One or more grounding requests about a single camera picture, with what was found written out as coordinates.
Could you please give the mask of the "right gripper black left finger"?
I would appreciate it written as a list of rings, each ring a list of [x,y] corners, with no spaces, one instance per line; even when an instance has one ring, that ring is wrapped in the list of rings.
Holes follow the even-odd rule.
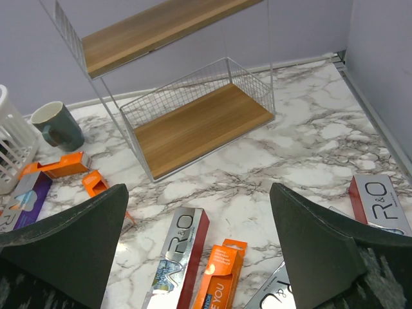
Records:
[[[122,230],[125,184],[1,234],[1,308],[100,308]]]

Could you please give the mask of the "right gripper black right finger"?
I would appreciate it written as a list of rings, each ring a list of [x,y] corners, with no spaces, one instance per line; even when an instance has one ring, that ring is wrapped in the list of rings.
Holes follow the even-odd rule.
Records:
[[[318,205],[282,183],[270,203],[297,308],[411,308],[411,238]]]

